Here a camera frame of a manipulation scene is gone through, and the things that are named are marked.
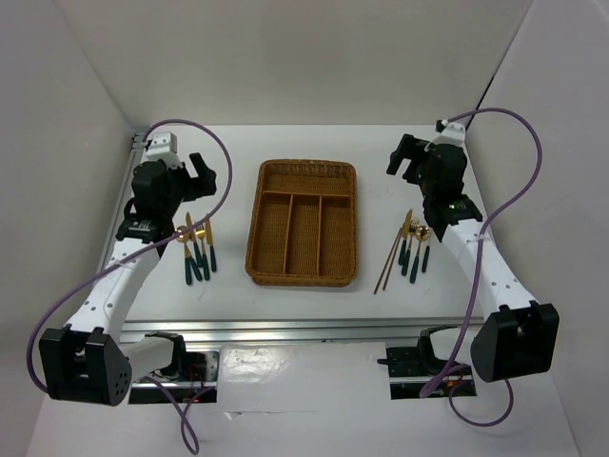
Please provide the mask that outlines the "gold knife green handle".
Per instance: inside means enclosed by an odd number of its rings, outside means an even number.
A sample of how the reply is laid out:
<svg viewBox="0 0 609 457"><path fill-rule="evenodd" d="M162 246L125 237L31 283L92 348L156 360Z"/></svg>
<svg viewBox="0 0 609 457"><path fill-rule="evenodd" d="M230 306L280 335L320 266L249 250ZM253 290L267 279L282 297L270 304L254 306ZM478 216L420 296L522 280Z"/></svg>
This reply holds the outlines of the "gold knife green handle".
<svg viewBox="0 0 609 457"><path fill-rule="evenodd" d="M186 213L186 222L187 222L187 226L188 227L192 226L192 219L191 219L189 211L187 211L187 213ZM195 230L194 229L192 229L189 232L189 239L192 242L193 247L194 247L196 265L199 268L199 270L202 271L202 268L203 268L203 258L202 258L201 251L200 251L200 249L198 247L198 244L197 244L197 238L196 238L196 234L195 234Z"/></svg>
<svg viewBox="0 0 609 457"><path fill-rule="evenodd" d="M404 219L404 223L403 223L402 244L401 244L400 253L399 253L399 265L400 266L402 266L404 264L404 261L405 261L407 239L408 239L408 234L409 234L409 231L410 231L411 222L412 222L412 210L410 209L406 213L406 216L405 216L405 219Z"/></svg>

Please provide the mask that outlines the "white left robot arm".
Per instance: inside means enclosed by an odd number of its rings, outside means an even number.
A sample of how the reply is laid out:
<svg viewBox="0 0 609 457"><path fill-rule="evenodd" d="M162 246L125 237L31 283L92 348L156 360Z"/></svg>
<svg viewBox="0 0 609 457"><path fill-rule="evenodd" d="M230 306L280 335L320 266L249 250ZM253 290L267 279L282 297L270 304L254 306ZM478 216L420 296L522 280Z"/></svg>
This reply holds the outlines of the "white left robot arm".
<svg viewBox="0 0 609 457"><path fill-rule="evenodd" d="M132 196L108 268L96 280L86 302L61 328L46 329L39 352L47 393L54 400L117 406L130 385L154 371L177 380L188 369L186 344L176 333L146 334L127 349L119 337L128 312L165 249L160 241L174 234L173 217L184 202L217 190L216 174L198 152L181 161L146 161L133 171Z"/></svg>

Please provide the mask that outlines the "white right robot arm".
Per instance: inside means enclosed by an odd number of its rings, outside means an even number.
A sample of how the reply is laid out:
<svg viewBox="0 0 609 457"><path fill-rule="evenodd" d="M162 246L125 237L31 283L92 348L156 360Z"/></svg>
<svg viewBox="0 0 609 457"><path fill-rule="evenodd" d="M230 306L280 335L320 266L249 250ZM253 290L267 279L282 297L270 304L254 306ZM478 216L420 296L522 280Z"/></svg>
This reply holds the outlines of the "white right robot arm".
<svg viewBox="0 0 609 457"><path fill-rule="evenodd" d="M469 349L475 371L487 383L548 371L558 311L522 285L483 229L481 212L463 191L463 148L405 134L389 156L387 174L396 174L404 160L403 179L420 188L426 224L476 290L484 323Z"/></svg>

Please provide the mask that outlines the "brown wicker cutlery tray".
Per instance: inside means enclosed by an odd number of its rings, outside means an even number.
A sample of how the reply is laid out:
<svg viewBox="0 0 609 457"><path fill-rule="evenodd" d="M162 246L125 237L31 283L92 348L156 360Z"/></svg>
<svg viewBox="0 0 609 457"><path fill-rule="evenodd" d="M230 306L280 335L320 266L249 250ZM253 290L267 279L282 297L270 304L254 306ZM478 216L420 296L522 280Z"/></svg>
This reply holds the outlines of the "brown wicker cutlery tray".
<svg viewBox="0 0 609 457"><path fill-rule="evenodd" d="M246 272L259 286L346 287L358 274L357 173L346 162L259 168Z"/></svg>

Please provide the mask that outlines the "aluminium frame rail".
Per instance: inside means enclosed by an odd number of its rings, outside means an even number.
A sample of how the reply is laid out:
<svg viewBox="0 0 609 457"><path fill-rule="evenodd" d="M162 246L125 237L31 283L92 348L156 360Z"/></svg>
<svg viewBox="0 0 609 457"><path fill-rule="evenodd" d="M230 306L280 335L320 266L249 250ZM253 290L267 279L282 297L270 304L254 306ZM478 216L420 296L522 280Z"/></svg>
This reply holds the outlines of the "aluminium frame rail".
<svg viewBox="0 0 609 457"><path fill-rule="evenodd" d="M380 277L407 213L420 214L418 188L385 170L405 133L430 139L430 126L218 126L210 133L175 129L178 152L202 154L216 171L214 196L178 209L209 215L218 269L207 281L184 280L179 243L168 245L138 291L115 338L137 341L161 330L189 341L281 341L344 339L390 328L414 330L457 325L465 314L470 284L453 255L433 243L426 272L410 282L397 270ZM246 273L246 245L260 165L269 159L319 159L351 164L357 174L359 269L344 288L256 285Z"/></svg>

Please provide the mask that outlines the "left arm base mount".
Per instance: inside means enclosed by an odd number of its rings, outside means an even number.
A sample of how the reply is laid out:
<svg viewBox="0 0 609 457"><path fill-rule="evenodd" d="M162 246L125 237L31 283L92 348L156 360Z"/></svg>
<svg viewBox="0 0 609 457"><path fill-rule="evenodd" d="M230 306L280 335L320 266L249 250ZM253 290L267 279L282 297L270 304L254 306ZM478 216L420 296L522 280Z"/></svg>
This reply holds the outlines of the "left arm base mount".
<svg viewBox="0 0 609 457"><path fill-rule="evenodd" d="M213 404L217 402L220 352L189 351L178 368L157 369L149 374L165 387L178 403ZM142 379L132 384L130 405L169 404L169 398L153 383Z"/></svg>

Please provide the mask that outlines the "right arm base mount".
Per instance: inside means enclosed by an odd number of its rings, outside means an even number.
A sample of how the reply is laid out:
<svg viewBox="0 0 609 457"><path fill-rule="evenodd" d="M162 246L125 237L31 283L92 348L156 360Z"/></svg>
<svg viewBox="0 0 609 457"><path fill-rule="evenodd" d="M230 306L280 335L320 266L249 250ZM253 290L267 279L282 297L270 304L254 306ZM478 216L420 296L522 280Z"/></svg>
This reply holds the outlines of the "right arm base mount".
<svg viewBox="0 0 609 457"><path fill-rule="evenodd" d="M435 375L442 371L445 361L437 358L428 335L421 336L413 347L391 347L377 364L386 367L392 400L420 399L420 391ZM477 395L470 368L463 368L443 378L429 395L430 398L447 398L452 389L456 397Z"/></svg>

